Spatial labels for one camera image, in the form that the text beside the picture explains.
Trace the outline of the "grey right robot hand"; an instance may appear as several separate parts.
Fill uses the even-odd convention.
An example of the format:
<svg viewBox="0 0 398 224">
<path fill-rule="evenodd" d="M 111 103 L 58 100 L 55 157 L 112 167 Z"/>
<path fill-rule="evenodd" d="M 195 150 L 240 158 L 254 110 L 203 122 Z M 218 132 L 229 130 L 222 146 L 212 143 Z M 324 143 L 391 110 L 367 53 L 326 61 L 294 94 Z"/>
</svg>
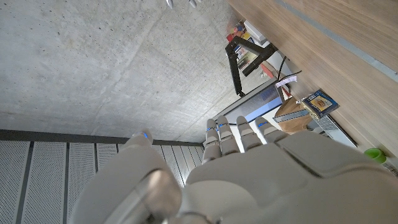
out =
<svg viewBox="0 0 398 224">
<path fill-rule="evenodd" d="M 165 1 L 166 1 L 166 3 L 167 3 L 169 8 L 172 9 L 174 7 L 173 0 L 165 0 Z M 197 7 L 197 3 L 198 2 L 201 3 L 202 0 L 187 0 L 187 2 L 191 5 L 191 7 L 196 8 Z"/>
</svg>

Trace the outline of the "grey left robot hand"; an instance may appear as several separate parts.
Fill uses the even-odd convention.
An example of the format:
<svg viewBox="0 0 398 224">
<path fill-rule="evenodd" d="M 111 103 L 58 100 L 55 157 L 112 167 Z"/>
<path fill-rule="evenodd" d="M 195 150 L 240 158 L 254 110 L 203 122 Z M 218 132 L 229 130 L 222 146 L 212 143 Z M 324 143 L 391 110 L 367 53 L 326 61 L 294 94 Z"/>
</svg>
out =
<svg viewBox="0 0 398 224">
<path fill-rule="evenodd" d="M 209 119 L 203 162 L 181 187 L 134 134 L 86 186 L 71 223 L 396 223 L 397 178 L 364 154 L 311 131 L 287 134 L 242 116 L 237 141 Z"/>
</svg>

